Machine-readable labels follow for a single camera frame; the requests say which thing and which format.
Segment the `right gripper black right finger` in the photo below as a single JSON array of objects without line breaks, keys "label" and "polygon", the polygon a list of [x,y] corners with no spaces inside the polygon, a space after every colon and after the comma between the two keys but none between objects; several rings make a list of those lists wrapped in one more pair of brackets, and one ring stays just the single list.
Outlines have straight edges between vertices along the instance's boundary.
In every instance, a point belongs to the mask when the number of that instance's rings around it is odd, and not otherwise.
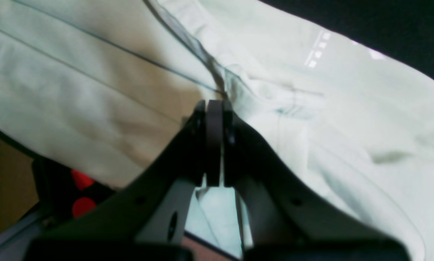
[{"label": "right gripper black right finger", "polygon": [[388,236],[317,195],[266,140],[222,103],[224,183],[242,197],[255,247],[381,245]]}]

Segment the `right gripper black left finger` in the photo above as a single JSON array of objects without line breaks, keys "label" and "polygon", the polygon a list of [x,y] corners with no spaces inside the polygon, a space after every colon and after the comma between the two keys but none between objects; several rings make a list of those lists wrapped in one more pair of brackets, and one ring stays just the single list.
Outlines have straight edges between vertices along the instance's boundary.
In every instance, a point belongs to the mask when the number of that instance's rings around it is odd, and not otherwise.
[{"label": "right gripper black left finger", "polygon": [[206,165],[206,102],[127,188],[82,217],[44,233],[32,250],[180,248],[189,203]]}]

